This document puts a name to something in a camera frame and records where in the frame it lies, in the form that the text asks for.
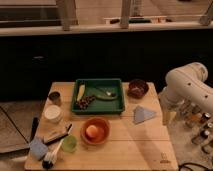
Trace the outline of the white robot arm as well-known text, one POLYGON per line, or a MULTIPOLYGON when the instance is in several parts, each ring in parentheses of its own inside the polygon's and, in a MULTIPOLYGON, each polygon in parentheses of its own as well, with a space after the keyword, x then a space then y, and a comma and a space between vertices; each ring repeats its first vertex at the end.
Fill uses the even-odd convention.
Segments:
POLYGON ((199 62, 172 69, 166 74, 166 86, 159 93, 164 125, 169 124, 171 114, 186 100, 213 114, 213 88, 205 84, 207 78, 208 70, 199 62))

